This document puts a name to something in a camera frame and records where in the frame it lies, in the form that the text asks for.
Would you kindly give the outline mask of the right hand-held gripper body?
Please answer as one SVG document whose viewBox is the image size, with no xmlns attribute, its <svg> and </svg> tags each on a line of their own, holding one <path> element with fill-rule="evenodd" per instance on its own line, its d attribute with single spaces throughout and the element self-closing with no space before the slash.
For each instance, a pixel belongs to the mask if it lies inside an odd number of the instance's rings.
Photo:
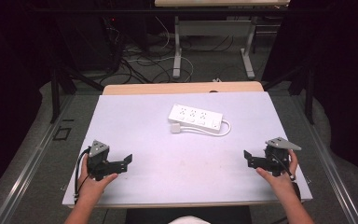
<svg viewBox="0 0 358 224">
<path fill-rule="evenodd" d="M 256 168 L 263 168 L 271 172 L 273 176 L 279 176 L 282 171 L 290 174 L 288 150 L 301 150 L 302 147 L 282 137 L 267 140 L 266 144 L 267 147 L 264 150 L 265 157 L 258 159 Z"/>
</svg>

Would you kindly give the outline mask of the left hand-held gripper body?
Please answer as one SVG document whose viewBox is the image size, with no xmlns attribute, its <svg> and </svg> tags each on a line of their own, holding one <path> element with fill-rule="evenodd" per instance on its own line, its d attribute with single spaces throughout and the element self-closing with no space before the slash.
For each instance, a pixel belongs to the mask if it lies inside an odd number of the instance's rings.
<svg viewBox="0 0 358 224">
<path fill-rule="evenodd" d="M 88 174 L 97 181 L 115 174 L 116 167 L 123 165 L 122 161 L 108 161 L 109 150 L 110 147 L 100 141 L 94 140 L 91 144 L 88 155 Z"/>
</svg>

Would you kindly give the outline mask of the white power strip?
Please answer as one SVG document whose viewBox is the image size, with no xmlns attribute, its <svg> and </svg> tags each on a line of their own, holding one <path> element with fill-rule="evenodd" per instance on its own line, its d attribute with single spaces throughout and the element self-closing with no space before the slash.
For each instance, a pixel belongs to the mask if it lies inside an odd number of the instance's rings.
<svg viewBox="0 0 358 224">
<path fill-rule="evenodd" d="M 168 121 L 182 126 L 198 128 L 210 133 L 220 133 L 223 115 L 204 109 L 175 104 L 168 116 Z"/>
</svg>

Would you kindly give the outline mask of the person's right hand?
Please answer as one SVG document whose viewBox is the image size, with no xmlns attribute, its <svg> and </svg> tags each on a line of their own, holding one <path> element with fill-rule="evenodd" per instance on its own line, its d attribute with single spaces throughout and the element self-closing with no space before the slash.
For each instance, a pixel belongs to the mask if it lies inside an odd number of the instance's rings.
<svg viewBox="0 0 358 224">
<path fill-rule="evenodd" d="M 290 178 L 291 175 L 296 176 L 296 168 L 298 165 L 298 161 L 296 154 L 292 149 L 289 149 L 288 153 L 290 156 L 290 174 L 285 172 L 282 173 L 280 176 L 273 176 L 262 168 L 256 169 L 256 172 L 270 184 L 273 192 L 281 203 L 284 203 L 285 201 L 291 202 L 298 200 L 295 188 Z"/>
</svg>

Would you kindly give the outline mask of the person's left hand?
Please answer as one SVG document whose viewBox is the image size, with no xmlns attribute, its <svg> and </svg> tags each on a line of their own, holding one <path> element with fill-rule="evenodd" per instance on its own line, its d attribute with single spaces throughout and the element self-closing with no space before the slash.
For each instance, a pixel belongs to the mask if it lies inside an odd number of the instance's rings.
<svg viewBox="0 0 358 224">
<path fill-rule="evenodd" d="M 118 177 L 118 174 L 111 174 L 100 181 L 96 181 L 89 177 L 87 165 L 88 155 L 85 155 L 81 165 L 80 177 L 78 179 L 79 196 L 76 203 L 93 207 L 100 200 L 104 189 Z"/>
</svg>

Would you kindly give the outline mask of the white table mat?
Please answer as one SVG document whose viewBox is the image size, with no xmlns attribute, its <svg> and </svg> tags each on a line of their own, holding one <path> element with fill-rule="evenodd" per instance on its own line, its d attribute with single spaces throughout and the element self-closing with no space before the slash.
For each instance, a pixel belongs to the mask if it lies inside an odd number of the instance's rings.
<svg viewBox="0 0 358 224">
<path fill-rule="evenodd" d="M 171 133 L 175 104 L 223 115 L 224 136 Z M 104 191 L 101 206 L 115 208 L 273 203 L 269 184 L 243 157 L 264 154 L 269 139 L 285 131 L 269 95 L 262 91 L 150 95 L 103 95 L 83 145 L 98 140 L 109 158 L 132 162 Z"/>
</svg>

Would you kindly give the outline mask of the floor outlet plate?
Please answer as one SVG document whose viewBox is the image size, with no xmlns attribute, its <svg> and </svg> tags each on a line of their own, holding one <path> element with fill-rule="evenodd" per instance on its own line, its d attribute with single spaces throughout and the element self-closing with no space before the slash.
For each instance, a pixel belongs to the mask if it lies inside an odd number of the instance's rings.
<svg viewBox="0 0 358 224">
<path fill-rule="evenodd" d="M 53 140 L 66 141 L 71 131 L 71 128 L 63 128 L 62 126 L 60 126 L 56 133 L 53 135 Z"/>
</svg>

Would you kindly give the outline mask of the black metal stand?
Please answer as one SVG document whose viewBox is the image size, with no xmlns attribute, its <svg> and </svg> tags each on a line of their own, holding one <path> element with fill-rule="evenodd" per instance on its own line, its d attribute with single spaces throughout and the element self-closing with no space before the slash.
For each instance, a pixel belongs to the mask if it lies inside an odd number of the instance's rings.
<svg viewBox="0 0 358 224">
<path fill-rule="evenodd" d="M 104 86 L 82 75 L 80 72 L 71 68 L 62 62 L 54 63 L 50 67 L 50 84 L 51 84 L 51 100 L 52 100 L 52 118 L 54 123 L 61 114 L 60 90 L 67 94 L 75 94 L 77 91 L 74 79 L 78 79 L 83 83 L 91 86 L 97 91 L 102 91 Z"/>
<path fill-rule="evenodd" d="M 313 93 L 314 93 L 314 68 L 312 65 L 309 64 L 301 64 L 296 66 L 295 68 L 289 70 L 286 73 L 272 79 L 271 81 L 262 85 L 265 91 L 275 87 L 276 85 L 280 84 L 287 78 L 292 78 L 293 81 L 289 86 L 289 94 L 290 95 L 299 95 L 302 90 L 305 93 L 305 104 L 304 104 L 304 114 L 308 120 L 308 122 L 313 125 Z"/>
</svg>

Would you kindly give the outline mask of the person's white clothing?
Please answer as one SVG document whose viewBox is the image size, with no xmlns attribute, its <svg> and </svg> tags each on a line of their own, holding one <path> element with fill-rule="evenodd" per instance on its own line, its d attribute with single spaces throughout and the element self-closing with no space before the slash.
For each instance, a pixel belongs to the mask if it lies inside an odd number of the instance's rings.
<svg viewBox="0 0 358 224">
<path fill-rule="evenodd" d="M 185 217 L 176 218 L 175 220 L 169 222 L 168 224 L 211 224 L 211 223 L 199 217 L 185 216 Z"/>
</svg>

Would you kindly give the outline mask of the wooden table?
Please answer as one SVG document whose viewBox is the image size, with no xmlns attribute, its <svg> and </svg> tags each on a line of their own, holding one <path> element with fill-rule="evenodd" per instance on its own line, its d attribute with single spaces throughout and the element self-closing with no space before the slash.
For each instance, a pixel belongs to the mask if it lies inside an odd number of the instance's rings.
<svg viewBox="0 0 358 224">
<path fill-rule="evenodd" d="M 195 82 L 195 83 L 159 83 L 159 84 L 123 84 L 108 85 L 103 95 L 133 94 L 176 94 L 176 93 L 208 93 L 233 91 L 263 91 L 257 81 L 237 82 Z"/>
</svg>

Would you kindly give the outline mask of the black curtain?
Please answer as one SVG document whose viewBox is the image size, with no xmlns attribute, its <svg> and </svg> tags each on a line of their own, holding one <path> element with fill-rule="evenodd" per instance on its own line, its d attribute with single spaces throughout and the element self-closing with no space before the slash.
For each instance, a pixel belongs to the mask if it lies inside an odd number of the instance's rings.
<svg viewBox="0 0 358 224">
<path fill-rule="evenodd" d="M 331 149 L 358 166 L 358 0 L 291 0 L 262 79 L 271 81 L 309 57 L 314 97 L 331 125 Z"/>
<path fill-rule="evenodd" d="M 17 153 L 49 82 L 26 0 L 0 0 L 0 178 Z"/>
</svg>

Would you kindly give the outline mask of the dark computer tower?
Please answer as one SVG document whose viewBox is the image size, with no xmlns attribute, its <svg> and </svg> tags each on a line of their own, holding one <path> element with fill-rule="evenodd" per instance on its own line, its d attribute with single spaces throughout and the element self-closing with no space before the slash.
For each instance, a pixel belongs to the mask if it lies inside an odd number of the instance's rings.
<svg viewBox="0 0 358 224">
<path fill-rule="evenodd" d="M 104 18 L 59 17 L 56 21 L 77 70 L 118 70 L 124 36 Z"/>
</svg>

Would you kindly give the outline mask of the white desk with metal legs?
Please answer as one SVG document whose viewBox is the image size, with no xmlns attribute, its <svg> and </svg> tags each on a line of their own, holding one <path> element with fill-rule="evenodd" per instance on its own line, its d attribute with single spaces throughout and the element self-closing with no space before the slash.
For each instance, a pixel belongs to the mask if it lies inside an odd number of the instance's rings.
<svg viewBox="0 0 358 224">
<path fill-rule="evenodd" d="M 291 0 L 155 0 L 156 7 L 162 8 L 235 8 L 235 9 L 276 9 L 287 6 Z M 196 19 L 183 20 L 179 16 L 174 17 L 174 44 L 175 54 L 173 61 L 173 78 L 181 75 L 181 61 L 183 60 L 181 38 L 183 36 L 244 36 L 245 46 L 241 49 L 241 57 L 245 68 L 245 75 L 253 80 L 254 69 L 249 57 L 250 49 L 255 36 L 257 16 L 249 19 L 229 20 L 223 19 Z"/>
</svg>

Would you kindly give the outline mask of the black horizontal bar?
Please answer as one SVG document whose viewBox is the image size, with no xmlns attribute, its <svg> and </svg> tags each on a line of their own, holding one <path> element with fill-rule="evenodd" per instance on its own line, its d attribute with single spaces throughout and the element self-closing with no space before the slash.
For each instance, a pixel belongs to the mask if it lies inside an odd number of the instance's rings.
<svg viewBox="0 0 358 224">
<path fill-rule="evenodd" d="M 223 13 L 225 15 L 287 15 L 287 16 L 303 16 L 316 15 L 329 11 L 329 8 L 312 8 L 312 9 L 235 9 L 235 8 L 154 8 L 154 9 L 75 9 L 65 10 L 58 8 L 31 8 L 34 13 L 44 14 L 87 14 L 87 15 L 213 15 Z"/>
</svg>

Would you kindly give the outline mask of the aluminium floor rail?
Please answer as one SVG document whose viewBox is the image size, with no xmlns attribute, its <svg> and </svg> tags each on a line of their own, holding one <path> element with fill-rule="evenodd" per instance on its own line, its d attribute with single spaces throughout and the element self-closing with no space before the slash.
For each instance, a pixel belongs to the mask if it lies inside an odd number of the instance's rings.
<svg viewBox="0 0 358 224">
<path fill-rule="evenodd" d="M 316 128 L 309 122 L 309 119 L 306 117 L 304 112 L 304 104 L 300 96 L 293 96 L 292 101 L 296 106 L 301 119 L 305 123 L 307 130 L 310 132 L 310 138 L 316 145 L 316 154 L 318 155 L 319 161 L 324 168 L 324 172 L 330 182 L 330 186 L 334 191 L 336 198 L 340 204 L 341 210 L 345 214 L 346 219 L 349 224 L 358 224 L 358 211 L 351 199 L 349 192 L 345 184 L 343 183 L 338 171 L 337 166 L 331 157 L 331 154 L 328 152 L 326 146 L 324 145 L 320 135 L 317 133 Z"/>
<path fill-rule="evenodd" d="M 76 163 L 78 128 L 74 96 L 63 100 L 62 113 L 49 122 L 50 108 L 39 115 L 0 180 L 0 224 L 62 224 L 69 208 L 62 204 Z M 71 128 L 66 141 L 54 141 L 62 126 Z"/>
</svg>

